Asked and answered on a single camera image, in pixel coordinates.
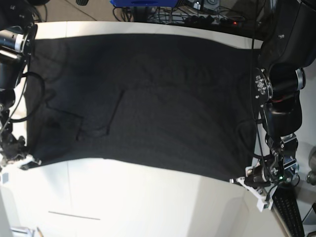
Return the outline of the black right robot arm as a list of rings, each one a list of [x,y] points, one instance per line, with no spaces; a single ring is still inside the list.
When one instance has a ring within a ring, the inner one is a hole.
[[[42,22],[37,6],[45,0],[2,0],[0,2],[0,165],[17,164],[23,167],[31,162],[38,165],[41,160],[30,154],[23,136],[13,135],[13,124],[27,121],[40,107],[44,99],[43,78],[31,72],[30,59],[38,31],[36,19]],[[40,98],[24,118],[12,118],[10,108],[18,105],[15,88],[22,78],[33,77],[39,81]]]

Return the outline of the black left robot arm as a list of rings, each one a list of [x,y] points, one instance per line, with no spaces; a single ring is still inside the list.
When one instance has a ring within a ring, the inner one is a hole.
[[[252,76],[270,153],[246,172],[246,186],[261,188],[286,181],[296,162],[295,133],[302,125],[300,91],[307,81],[304,69],[315,58],[315,1],[277,1]]]

